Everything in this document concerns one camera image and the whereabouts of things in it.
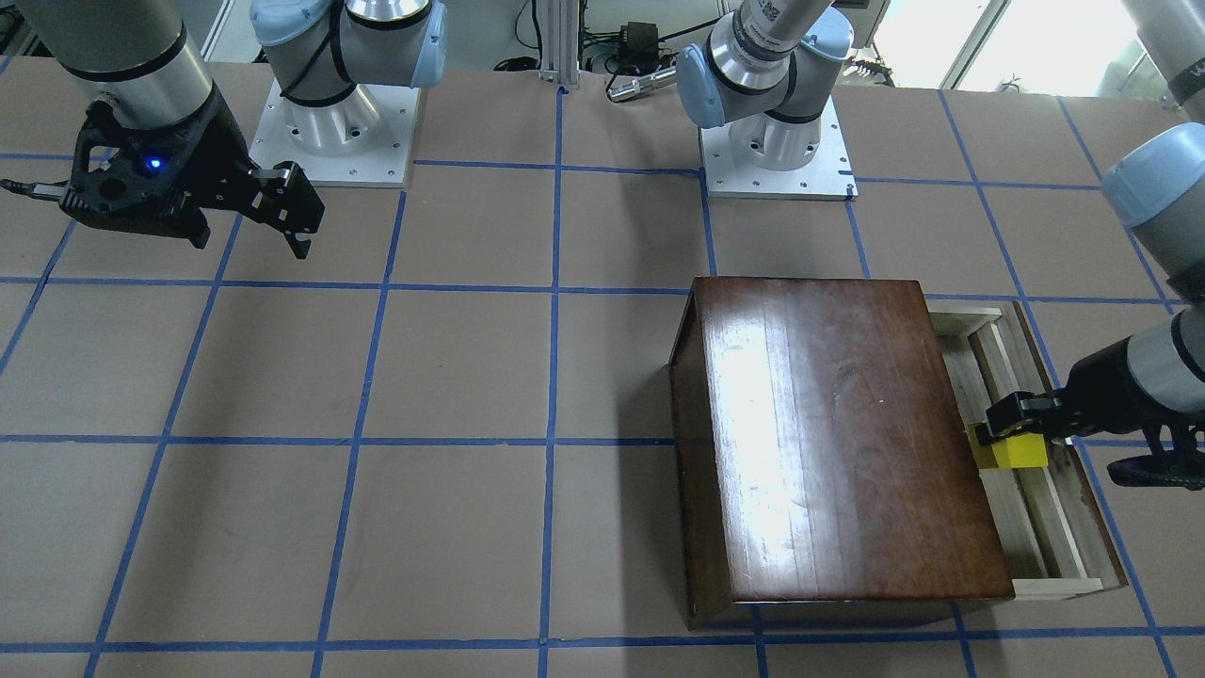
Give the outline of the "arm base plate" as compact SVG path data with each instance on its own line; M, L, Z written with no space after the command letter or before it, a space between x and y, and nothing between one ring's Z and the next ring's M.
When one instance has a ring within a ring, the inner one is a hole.
M280 96L274 81L249 158L263 169L293 160L315 187L408 184L424 89L357 86L343 102L306 107Z
M728 199L851 201L860 195L834 99L816 120L766 113L701 129L707 193Z

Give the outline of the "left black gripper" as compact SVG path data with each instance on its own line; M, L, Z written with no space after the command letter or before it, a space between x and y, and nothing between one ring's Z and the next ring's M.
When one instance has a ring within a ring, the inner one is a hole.
M975 441L991 446L1021 434L1133 434L1142 428L1141 394L1128 360L1131 340L1119 340L1072 365L1068 381L1046 394L1012 393L991 403L975 425Z

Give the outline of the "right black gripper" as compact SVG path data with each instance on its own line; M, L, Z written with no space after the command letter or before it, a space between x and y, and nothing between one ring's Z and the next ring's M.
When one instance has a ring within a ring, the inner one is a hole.
M202 210L227 210L271 226L306 259L327 205L298 163L257 169L221 89L186 119L137 130L117 120L114 99L86 110L72 176L57 205L86 226L176 237L205 248Z

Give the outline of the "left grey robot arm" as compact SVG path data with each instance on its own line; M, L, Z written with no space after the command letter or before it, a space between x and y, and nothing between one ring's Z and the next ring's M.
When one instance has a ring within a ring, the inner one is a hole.
M1203 4L1128 1L1138 39L1185 120L1127 153L1101 191L1182 309L1072 365L1044 394L991 403L975 434L1052 438L1142 434L1156 454L1197 450L1203 435Z

